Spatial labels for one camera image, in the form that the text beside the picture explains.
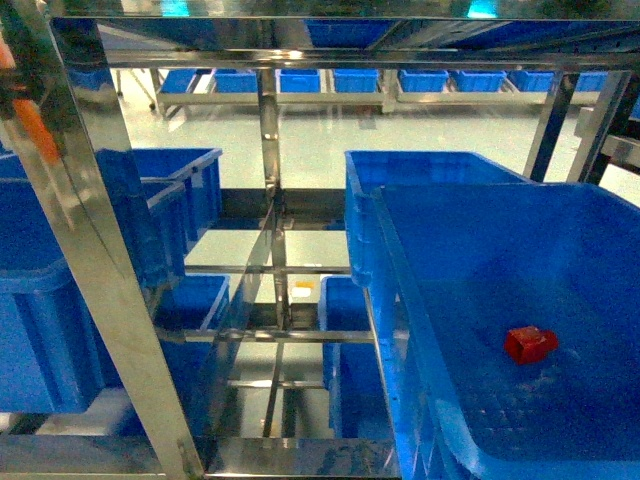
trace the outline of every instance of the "metal frame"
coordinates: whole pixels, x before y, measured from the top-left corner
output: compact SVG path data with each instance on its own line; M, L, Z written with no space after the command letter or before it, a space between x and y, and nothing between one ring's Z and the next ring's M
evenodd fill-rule
M0 480L40 477L162 477L186 480L237 475L266 478L397 477L394 447L389 443L362 440L216 439L208 435L219 420L227 388L269 388L267 420L263 432L268 437L271 434L273 405L278 392L318 387L314 383L302 384L295 380L281 379L281 358L286 342L372 340L369 334L360 332L342 332L334 336L289 330L292 317L287 298L287 275L295 269L286 264L284 228L287 210L280 185L278 143L278 103L286 103L287 97L276 93L275 69L385 69L382 81L384 97L379 101L386 111L393 109L403 99L425 103L432 100L428 96L422 96L421 99L408 98L408 94L400 92L390 73L399 68L526 67L565 72L564 75L558 74L556 80L559 81L544 96L544 113L527 166L531 176L541 178L571 100L575 83L573 73L600 69L638 71L640 56L637 53L594 53L591 50L576 49L571 53L550 53L556 52L555 44L553 50L438 50L449 38L446 34L447 25L438 24L432 19L444 18L443 22L462 23L460 14L449 13L449 16L443 16L445 8L449 8L444 5L451 6L456 2L443 2L441 5L438 2L419 2L421 6L416 4L411 7L401 1L384 2L385 7L374 13L370 12L371 16L393 17L396 20L405 16L406 20L397 20L390 33L374 48L366 51L283 48L278 39L283 25L291 26L293 31L293 27L299 26L300 18L314 16L308 9L307 2L300 2L300 9L291 12L281 11L281 7L267 1L231 2L226 5L226 10L221 9L221 5L227 3L226 0L176 3L176 7L186 4L191 8L187 14L193 18L187 20L237 20L255 27L247 31L252 35L257 32L256 35L235 39L235 44L223 46L217 51L207 50L206 45L201 49L176 46L175 40L165 39L164 44L152 40L151 46L140 50L105 52L95 21L84 20L83 30L79 34L78 31L69 30L66 21L56 20L79 17L101 18L104 21L111 18L126 23L135 22L135 19L131 20L133 17L142 17L162 22L166 20L163 18L166 12L162 8L166 8L166 4L171 2L161 2L162 6L160 2L125 3L109 0L86 4L72 0L2 2L0 18L4 29L3 43L6 43L3 47L6 48L3 48L0 58L3 62L0 65L3 67L0 73L0 91L3 94L0 97L0 115L144 425L148 440L3 435L0 437ZM243 10L242 5L253 3L256 4L252 5L250 11ZM326 3L324 8L331 12L329 7L333 3ZM339 8L340 3L337 2L333 7ZM512 3L511 16L538 18L526 13L530 2ZM640 13L635 15L631 10L620 9L621 13L617 14L617 18L640 20ZM360 14L361 12L347 12L338 16L361 18ZM603 14L599 19L607 18L610 17ZM459 30L457 40L477 32L480 27L491 28L491 25L471 25L468 29ZM237 30L239 34L243 33L242 29ZM405 49L402 45L417 47ZM214 341L218 344L217 355L212 355L207 360L207 365L201 372L202 394L198 401L205 402L210 412L207 425L202 426L207 434L204 438L194 438L192 431L195 427L189 423L192 419L185 416L178 400L158 340L158 333L163 335L167 332L159 332L153 325L153 302L150 299L157 299L158 296L154 292L142 292L136 281L95 158L94 152L102 148L126 153L131 150L116 90L110 88L97 98L83 101L83 93L86 92L71 84L66 74L66 70L78 68L98 71L109 67L187 66L260 69L258 104L265 167L265 201L270 205L263 230L247 265L237 269L243 273L240 294L232 300L220 329L206 338L196 332L179 332L175 338L168 336L175 341ZM624 138L627 133L624 117L626 115L628 118L630 108L638 96L638 83L638 77L633 73L610 75L604 92L598 98L596 115L590 122L570 178L597 182L603 166L607 164L606 158L620 156L622 153L619 152L624 151L633 151L635 155L635 146L629 146L630 143ZM159 80L156 79L154 89L158 92L159 88ZM495 97L506 99L515 98L516 95L501 92ZM326 100L333 101L330 97L326 97ZM162 111L162 105L159 103L158 106ZM34 130L34 125L37 125L37 131ZM633 157L627 163L634 164L637 161ZM265 267L269 254L273 257L271 269ZM268 333L247 331L255 295L262 275L267 271L274 273L275 278L278 330ZM278 353L271 379L259 385L234 381L229 383L226 380L239 341L277 342ZM291 398L285 399L285 404L290 402ZM290 432L291 428L289 425L286 430ZM339 461L329 462L332 466L328 468L326 458Z

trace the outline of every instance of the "bin bottom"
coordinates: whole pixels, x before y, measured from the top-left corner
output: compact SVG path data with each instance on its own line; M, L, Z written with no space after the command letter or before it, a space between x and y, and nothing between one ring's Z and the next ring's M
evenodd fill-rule
M558 279L483 278L420 288L483 451L511 461L637 460L640 384L632 325L607 323ZM560 348L518 366L503 344L509 329L528 325L553 330Z

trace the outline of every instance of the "vertical metal post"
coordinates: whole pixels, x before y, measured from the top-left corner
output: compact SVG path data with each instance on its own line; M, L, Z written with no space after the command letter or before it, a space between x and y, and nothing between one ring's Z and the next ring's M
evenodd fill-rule
M609 135L624 135L640 93L634 72L610 72L571 165L567 181L600 183L609 164L602 147Z
M397 70L382 71L382 113L393 113L398 102Z
M101 45L97 28L94 23L82 37L73 32L75 42L56 45L43 14L46 9L40 12L37 5L45 4L0 3L3 41L15 68L28 74L22 77L28 80L21 88L28 99L18 102L2 92L2 121L164 473L173 480L202 475L94 155L101 148L117 147L122 152L131 148L116 91L111 85L96 100L101 108L94 108L91 117L91 108L80 110L64 71L65 51L72 58L83 58L82 65L94 72L107 68L104 51L95 48ZM90 59L83 53L88 44L94 46ZM7 57L3 57L5 68L13 68ZM124 158L133 161L130 155Z
M167 113L167 108L164 106L164 102L158 100L158 94L162 88L162 82L160 82L160 72L157 68L150 68L149 75L151 76L151 84L153 85L153 97L155 98L156 106L160 115L164 116Z
M578 73L563 72L556 72L553 76L524 168L525 177L536 182L544 181L579 77Z
M260 70L258 74L258 107L262 158L267 196L275 202L276 231L273 236L271 259L275 268L273 276L276 291L278 327L287 329L291 323L289 293L286 273L278 271L287 266L284 235L284 195L280 178L280 138L278 134L278 103L276 99L276 75L273 69Z

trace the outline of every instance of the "metal shelving unit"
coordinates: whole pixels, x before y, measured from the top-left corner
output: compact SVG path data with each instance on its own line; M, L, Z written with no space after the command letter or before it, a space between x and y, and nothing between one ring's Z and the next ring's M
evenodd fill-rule
M7 47L0 73L3 125L118 369L146 437L12 435L12 432L29 431L32 417L24 416L20 422L22 428L0 436L0 479L398 477L392 442L269 438L279 390L304 387L288 385L281 378L285 342L372 340L360 332L328 335L291 330L295 318L288 299L287 276L292 270L287 266L284 243L285 224L289 220L288 197L281 187L278 132L278 103L285 102L286 97L276 91L275 69L556 70L553 87L544 97L525 172L538 181L544 180L574 96L577 72L611 71L583 134L569 177L597 183L617 155L617 150L604 151L603 146L612 135L626 139L631 134L628 119L640 90L640 55L636 53L637 46L632 48L627 43L621 46L616 39L638 38L640 7L623 0L606 2L606 8L590 12L577 12L571 6L573 3L565 5L559 0L496 0L492 5L495 7L492 19L478 21L470 18L473 2L468 0L2 2L0 18ZM586 16L589 20L632 23L616 23L606 32L555 37L535 44L496 49L445 48L452 38L464 40L479 32L490 32L504 26L509 19ZM296 39L304 31L303 20L320 17L385 18L393 20L394 25L366 50L299 47ZM103 48L98 25L115 31L128 42L122 45L110 42L109 48ZM133 48L132 42L139 48ZM602 48L594 50L594 42L600 42ZM7 52L13 56L15 66ZM168 335L156 329L153 313L158 292L143 292L137 283L94 154L102 148L131 150L116 89L103 92L96 108L95 103L77 101L82 97L82 89L72 85L66 75L71 69L86 72L109 67L259 70L257 98L268 214L247 264L231 266L243 273L243 279L227 316L213 336L198 338L193 332ZM511 96L509 92L497 95ZM24 128L16 114L15 100L26 100L36 111L35 118L42 122L38 126L39 135L35 135L33 129ZM273 266L267 267L270 255ZM293 273L301 273L300 269L294 270ZM274 276L275 328L254 331L248 326L248 319L265 272ZM160 348L158 338L162 335L175 341L219 344L217 355L208 359L201 372L203 381L198 397L206 402L210 412L207 432L214 431L223 412L224 394L229 385L219 380L225 380L232 368L238 342L258 339L277 342L273 372L267 381L270 395L262 439L192 436L189 419L180 405Z

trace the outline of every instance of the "blue storage crate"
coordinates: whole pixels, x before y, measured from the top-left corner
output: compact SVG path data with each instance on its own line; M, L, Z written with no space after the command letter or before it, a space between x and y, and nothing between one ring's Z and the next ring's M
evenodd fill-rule
M255 93L258 91L256 72L218 68L213 74L219 93Z
M442 439L447 474L637 478L640 210L588 184L387 187L374 202L380 346L397 384L421 384L436 428L419 435ZM528 325L560 348L518 366L503 344Z
M280 91L283 93L317 93L320 91L320 71L281 70Z
M405 93L442 92L449 72L446 70L400 70L400 86Z
M607 72L585 72L580 74L576 92L599 92L607 81Z
M106 68L88 72L69 68L67 69L67 74L69 75L71 85L75 87L84 88L85 90L91 90L94 92L100 91L103 85L106 85L107 88L113 88L111 72Z
M136 241L148 238L140 248L162 248L164 264L169 268L169 280L184 277L184 254L187 251L185 235L185 188L178 182L145 182L142 184L147 198L146 207L153 218L153 231L136 233Z
M199 78L198 75L196 68L171 70L160 87L160 93L186 93L194 78Z
M166 165L163 156L158 157L158 165ZM189 218L185 219L185 211L189 197L185 188L153 179L139 183L138 172L134 173L130 165L124 167L127 162L123 153L101 150L96 158L140 284L153 287L175 282L184 275L183 254L187 251L185 229ZM27 178L17 155L0 157L0 179L11 178Z
M369 285L368 255L375 228L371 192L382 185L515 183L528 181L492 161L468 152L350 151L347 158L345 225L351 274Z
M458 70L451 72L451 76L461 92L498 92L507 78L507 72Z
M553 83L553 72L509 72L509 80L521 92L548 92Z
M378 90L378 70L336 69L333 71L336 92L374 93Z
M393 20L305 20L316 48L367 48L393 23Z
M228 306L229 275L187 275L177 286L164 293L155 323L168 331L214 330L220 324ZM192 419L194 416L201 417L204 412L195 410L192 396L198 372L212 345L168 341L161 341L160 344L184 409ZM107 386L122 386L102 341L98 344L98 350ZM133 431L127 434L140 433L142 432Z
M134 149L138 172L143 179L164 179L184 183L187 196L185 222L189 247L220 217L219 148Z
M0 411L83 412L104 384L82 295L29 182L0 203Z
M369 331L362 289L348 276L322 280L320 330ZM371 344L324 344L323 377L330 392L329 423L337 438L391 438L384 392Z

